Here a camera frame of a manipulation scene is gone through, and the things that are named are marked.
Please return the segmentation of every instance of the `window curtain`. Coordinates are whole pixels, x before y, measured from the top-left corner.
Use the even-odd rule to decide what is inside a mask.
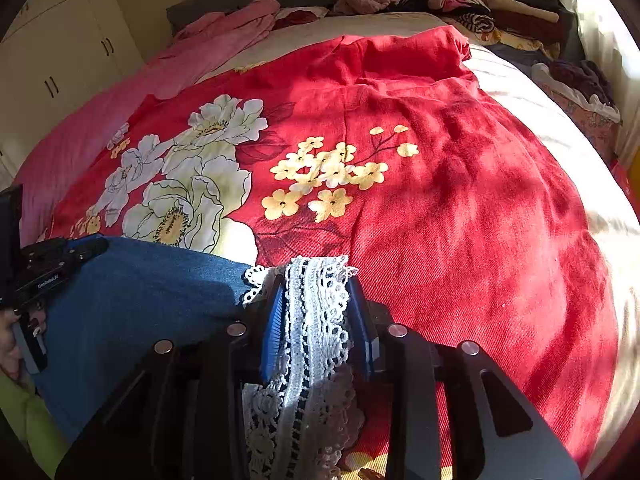
[[[640,50],[609,0],[560,1],[576,13],[584,52],[611,83],[623,121],[615,151],[628,170],[640,147]]]

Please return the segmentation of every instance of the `blue jeans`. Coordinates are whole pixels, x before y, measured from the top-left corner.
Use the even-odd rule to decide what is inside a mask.
[[[47,306],[49,366],[33,377],[70,443],[153,343],[207,338],[238,318],[250,288],[245,264],[108,239]]]

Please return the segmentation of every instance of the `metal bolt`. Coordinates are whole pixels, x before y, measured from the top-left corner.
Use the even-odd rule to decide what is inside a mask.
[[[226,333],[231,337],[241,336],[246,332],[246,327],[242,323],[233,323],[226,327]]]
[[[386,331],[389,332],[389,335],[393,337],[404,337],[408,334],[408,330],[404,325],[393,323],[386,328]]]
[[[460,348],[462,348],[462,351],[468,355],[478,355],[478,352],[480,351],[478,343],[473,341],[463,342],[462,345],[460,345]]]
[[[174,349],[174,344],[168,339],[161,339],[154,345],[156,354],[168,354]]]

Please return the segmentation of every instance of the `white bedsheet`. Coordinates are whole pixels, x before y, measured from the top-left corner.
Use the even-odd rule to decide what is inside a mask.
[[[272,32],[202,80],[233,68],[271,61],[337,36],[407,37],[441,25],[446,24],[423,12],[323,18]],[[610,269],[618,320],[618,361],[587,475],[610,451],[640,400],[640,226],[606,165],[571,119],[513,65],[472,40],[470,43],[472,59],[465,65],[476,74],[480,88],[526,124],[574,181],[591,235]]]

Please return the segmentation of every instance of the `pile of clothes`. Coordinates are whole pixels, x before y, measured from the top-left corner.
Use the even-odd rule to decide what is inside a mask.
[[[602,160],[613,168],[620,112],[609,82],[593,61],[555,61],[531,68],[531,78],[578,126]]]
[[[428,0],[428,7],[527,75],[539,62],[584,58],[575,15],[559,0]]]

